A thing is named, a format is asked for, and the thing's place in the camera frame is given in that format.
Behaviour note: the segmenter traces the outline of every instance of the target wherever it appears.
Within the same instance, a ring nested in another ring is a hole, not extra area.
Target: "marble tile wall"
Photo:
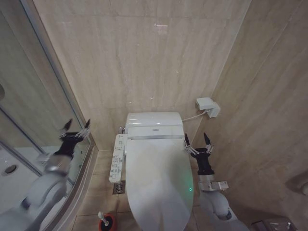
[[[250,0],[34,0],[100,150],[128,112],[200,113]],[[193,139],[200,118],[185,122]]]
[[[246,224],[287,216],[308,229],[307,22],[307,1],[251,2],[213,93],[220,115],[193,143],[206,131],[216,145],[210,162]]]

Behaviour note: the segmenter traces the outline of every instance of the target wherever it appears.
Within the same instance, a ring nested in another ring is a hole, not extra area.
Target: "toilet brush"
[[[116,231],[115,217],[111,214],[103,214],[101,211],[98,212],[100,220],[99,231]]]

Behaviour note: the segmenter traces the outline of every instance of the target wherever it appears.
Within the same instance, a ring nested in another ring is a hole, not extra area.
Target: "smart toilet seat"
[[[193,205],[184,139],[127,140],[126,190],[143,231],[182,231]]]

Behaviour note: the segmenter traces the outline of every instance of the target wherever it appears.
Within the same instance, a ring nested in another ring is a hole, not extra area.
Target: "shower drain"
[[[17,170],[17,165],[8,166],[8,167],[2,172],[2,175],[3,175],[3,176],[10,175],[10,174],[12,174],[13,172],[15,172],[16,170]]]
[[[112,194],[124,194],[125,193],[125,180],[122,180],[118,184],[114,184],[114,191]]]

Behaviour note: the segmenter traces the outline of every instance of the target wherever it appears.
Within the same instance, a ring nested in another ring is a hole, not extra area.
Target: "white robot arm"
[[[208,161],[213,145],[204,133],[205,148],[194,149],[190,146],[185,135],[186,151],[197,160],[199,167],[199,190],[201,208],[210,218],[215,231],[249,231],[249,229],[236,217],[229,206],[226,197],[219,191],[228,189],[226,181],[215,181],[214,171]]]
[[[60,135],[63,143],[47,161],[45,174],[32,183],[20,204],[0,214],[0,230],[39,231],[50,210],[65,196],[74,147],[90,132],[90,120],[80,132],[67,132],[71,123],[64,126]]]

